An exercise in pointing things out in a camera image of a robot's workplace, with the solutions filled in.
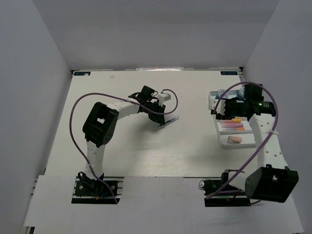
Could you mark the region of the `orange cap highlighter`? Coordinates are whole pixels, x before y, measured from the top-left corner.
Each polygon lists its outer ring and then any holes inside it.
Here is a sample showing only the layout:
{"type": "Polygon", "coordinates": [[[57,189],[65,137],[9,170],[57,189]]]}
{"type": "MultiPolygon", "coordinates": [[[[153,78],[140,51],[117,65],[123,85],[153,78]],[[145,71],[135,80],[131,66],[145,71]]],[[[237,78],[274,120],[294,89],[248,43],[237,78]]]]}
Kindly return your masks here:
{"type": "Polygon", "coordinates": [[[241,118],[233,118],[229,120],[223,120],[224,123],[241,123],[241,118]]]}

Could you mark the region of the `blue ink jar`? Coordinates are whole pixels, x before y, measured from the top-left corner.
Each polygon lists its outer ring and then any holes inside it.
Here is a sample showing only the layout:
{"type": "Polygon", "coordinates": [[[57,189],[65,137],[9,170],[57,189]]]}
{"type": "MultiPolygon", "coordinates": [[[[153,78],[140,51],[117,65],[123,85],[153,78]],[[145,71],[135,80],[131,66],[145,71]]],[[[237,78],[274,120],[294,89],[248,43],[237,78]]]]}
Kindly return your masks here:
{"type": "Polygon", "coordinates": [[[229,96],[229,94],[226,92],[225,89],[220,89],[218,90],[217,94],[216,94],[216,98],[217,99],[221,99],[221,98],[225,98],[227,99],[229,96]]]}
{"type": "Polygon", "coordinates": [[[239,98],[241,98],[241,99],[244,99],[245,98],[245,88],[244,87],[242,87],[242,88],[240,88],[239,90],[238,90],[238,97],[239,98]]]}

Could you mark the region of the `orange white highlighter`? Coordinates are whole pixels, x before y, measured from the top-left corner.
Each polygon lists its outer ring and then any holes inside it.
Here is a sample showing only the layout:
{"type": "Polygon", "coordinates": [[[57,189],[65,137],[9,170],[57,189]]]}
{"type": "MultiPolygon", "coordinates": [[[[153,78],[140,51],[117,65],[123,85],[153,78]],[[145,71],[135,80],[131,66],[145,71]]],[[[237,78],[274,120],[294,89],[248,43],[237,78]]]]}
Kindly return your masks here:
{"type": "Polygon", "coordinates": [[[229,128],[228,131],[244,131],[244,127],[235,127],[235,128],[229,128]]]}

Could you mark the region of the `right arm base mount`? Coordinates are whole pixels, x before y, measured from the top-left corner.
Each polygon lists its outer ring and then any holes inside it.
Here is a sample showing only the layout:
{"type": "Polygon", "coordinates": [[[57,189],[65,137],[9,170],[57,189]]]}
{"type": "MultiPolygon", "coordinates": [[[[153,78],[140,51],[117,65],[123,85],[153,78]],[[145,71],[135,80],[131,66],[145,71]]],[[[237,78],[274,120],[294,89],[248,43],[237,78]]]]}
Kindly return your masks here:
{"type": "Polygon", "coordinates": [[[236,187],[227,185],[219,194],[208,198],[208,195],[214,193],[222,185],[221,179],[200,180],[199,189],[204,191],[204,205],[207,208],[217,207],[249,207],[251,206],[250,199],[245,195],[244,191],[236,187]]]}

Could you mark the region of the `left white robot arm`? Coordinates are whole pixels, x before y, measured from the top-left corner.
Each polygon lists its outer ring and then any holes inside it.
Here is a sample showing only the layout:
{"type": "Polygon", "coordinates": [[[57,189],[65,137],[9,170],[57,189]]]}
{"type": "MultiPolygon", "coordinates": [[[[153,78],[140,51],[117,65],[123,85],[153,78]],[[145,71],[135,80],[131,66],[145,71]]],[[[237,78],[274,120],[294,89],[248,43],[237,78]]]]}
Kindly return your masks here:
{"type": "Polygon", "coordinates": [[[103,189],[103,158],[106,145],[112,139],[117,121],[137,113],[146,113],[148,118],[157,123],[165,124],[165,104],[171,99],[170,94],[161,92],[156,97],[156,91],[144,86],[139,93],[128,96],[125,101],[112,104],[97,102],[91,109],[87,120],[83,125],[83,132],[87,141],[87,159],[84,173],[90,178],[86,183],[86,189],[94,195],[103,189]]]}

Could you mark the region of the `pink highlighter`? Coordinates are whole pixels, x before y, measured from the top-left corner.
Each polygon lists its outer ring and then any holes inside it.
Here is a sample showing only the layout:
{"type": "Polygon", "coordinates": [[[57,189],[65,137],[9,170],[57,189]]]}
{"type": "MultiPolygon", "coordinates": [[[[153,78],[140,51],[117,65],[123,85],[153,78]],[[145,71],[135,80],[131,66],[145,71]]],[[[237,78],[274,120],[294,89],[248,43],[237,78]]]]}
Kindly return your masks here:
{"type": "Polygon", "coordinates": [[[221,123],[222,128],[241,128],[244,127],[243,123],[221,123]]]}

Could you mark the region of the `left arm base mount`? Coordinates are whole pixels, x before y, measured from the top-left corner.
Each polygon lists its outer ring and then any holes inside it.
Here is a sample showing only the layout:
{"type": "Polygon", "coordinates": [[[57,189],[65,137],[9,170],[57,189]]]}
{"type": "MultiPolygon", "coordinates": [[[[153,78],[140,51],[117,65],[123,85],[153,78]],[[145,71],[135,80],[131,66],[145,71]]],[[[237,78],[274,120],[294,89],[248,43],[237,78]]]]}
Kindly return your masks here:
{"type": "Polygon", "coordinates": [[[85,173],[79,172],[76,176],[71,203],[118,204],[123,192],[124,177],[102,176],[101,178],[110,188],[98,180],[88,178],[85,173]]]}

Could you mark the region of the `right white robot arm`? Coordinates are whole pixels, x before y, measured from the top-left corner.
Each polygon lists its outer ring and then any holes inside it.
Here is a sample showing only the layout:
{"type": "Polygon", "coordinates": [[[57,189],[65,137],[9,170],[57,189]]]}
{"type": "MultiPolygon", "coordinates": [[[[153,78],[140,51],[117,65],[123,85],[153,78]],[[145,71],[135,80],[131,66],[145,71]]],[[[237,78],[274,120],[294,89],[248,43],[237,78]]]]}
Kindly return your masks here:
{"type": "Polygon", "coordinates": [[[246,117],[252,129],[256,151],[229,177],[221,180],[220,188],[225,194],[237,189],[249,199],[284,203],[299,181],[297,171],[291,170],[283,157],[276,126],[279,111],[272,94],[261,84],[243,81],[244,100],[219,98],[222,107],[217,119],[246,117]]]}

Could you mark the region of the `blue gel pen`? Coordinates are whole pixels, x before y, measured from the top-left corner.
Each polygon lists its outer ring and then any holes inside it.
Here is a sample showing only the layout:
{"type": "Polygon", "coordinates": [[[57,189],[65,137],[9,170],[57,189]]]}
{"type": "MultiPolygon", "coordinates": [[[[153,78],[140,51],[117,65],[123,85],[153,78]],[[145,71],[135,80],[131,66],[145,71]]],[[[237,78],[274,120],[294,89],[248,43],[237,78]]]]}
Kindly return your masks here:
{"type": "Polygon", "coordinates": [[[179,117],[172,118],[172,119],[166,121],[164,124],[158,125],[158,128],[163,128],[165,126],[168,126],[169,124],[172,124],[173,122],[175,122],[177,120],[179,120],[179,117]]]}

